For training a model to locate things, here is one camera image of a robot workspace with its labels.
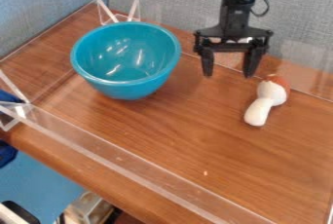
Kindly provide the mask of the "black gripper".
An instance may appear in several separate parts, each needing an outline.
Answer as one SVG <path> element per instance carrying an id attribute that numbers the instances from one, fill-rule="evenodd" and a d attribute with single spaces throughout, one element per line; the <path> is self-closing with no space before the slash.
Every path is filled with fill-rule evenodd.
<path id="1" fill-rule="evenodd" d="M 268 47 L 273 32 L 266 29 L 246 26 L 240 29 L 226 29 L 220 24 L 194 32 L 194 52 L 199 53 L 203 75 L 214 74 L 214 52 L 246 53 L 243 58 L 243 75 L 254 76 Z"/>

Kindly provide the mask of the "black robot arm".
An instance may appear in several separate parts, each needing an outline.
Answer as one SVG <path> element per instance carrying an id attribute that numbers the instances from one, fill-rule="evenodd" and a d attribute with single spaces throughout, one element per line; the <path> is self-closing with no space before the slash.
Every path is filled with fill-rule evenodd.
<path id="1" fill-rule="evenodd" d="M 250 15 L 263 17 L 268 12 L 255 13 L 255 0 L 222 0 L 218 24 L 194 32 L 194 52 L 200 56 L 203 75 L 214 74 L 215 53 L 243 53 L 242 71 L 246 78 L 252 77 L 262 56 L 268 49 L 271 30 L 248 25 Z"/>

